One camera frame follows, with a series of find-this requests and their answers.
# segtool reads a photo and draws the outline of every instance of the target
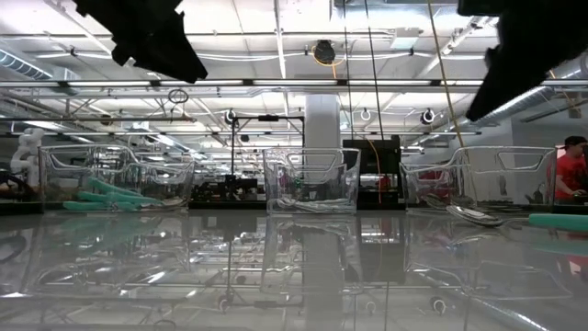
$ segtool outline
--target clear plastic bin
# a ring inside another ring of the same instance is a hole
[[[538,147],[465,147],[444,165],[401,165],[407,209],[448,206],[505,217],[549,212],[557,150]]]
[[[571,297],[577,282],[570,272],[571,253],[551,249],[571,245],[565,236],[557,238],[549,229],[523,222],[481,228],[446,212],[412,211],[408,219],[406,268],[423,280],[458,285],[468,296],[487,300]]]
[[[363,290],[354,216],[267,217],[261,291],[288,295]]]
[[[360,154],[349,148],[264,150],[267,212],[355,213]]]
[[[194,166],[140,163],[118,145],[41,147],[41,199],[46,210],[174,210],[187,206]]]

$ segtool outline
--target glossy table surface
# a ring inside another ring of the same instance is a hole
[[[588,234],[444,213],[0,218],[2,330],[583,330]]]

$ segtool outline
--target red shirt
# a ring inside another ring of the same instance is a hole
[[[557,175],[561,176],[561,180],[572,191],[583,188],[580,183],[580,178],[585,176],[585,173],[586,160],[583,156],[573,159],[564,155],[558,159]],[[571,195],[556,189],[555,197],[557,199],[566,199],[571,198]]]

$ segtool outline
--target white robot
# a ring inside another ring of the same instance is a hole
[[[23,169],[27,169],[27,184],[32,188],[39,186],[39,147],[44,135],[43,129],[26,129],[25,134],[18,138],[17,152],[10,161],[10,169],[13,174],[21,173]],[[25,154],[30,154],[30,156],[26,161],[21,160]]]

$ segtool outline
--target person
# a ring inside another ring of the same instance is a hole
[[[586,179],[586,161],[583,157],[583,147],[588,142],[586,138],[571,136],[566,138],[566,154],[558,159],[556,170],[556,191],[557,200],[569,200],[573,196],[586,195],[584,180]]]

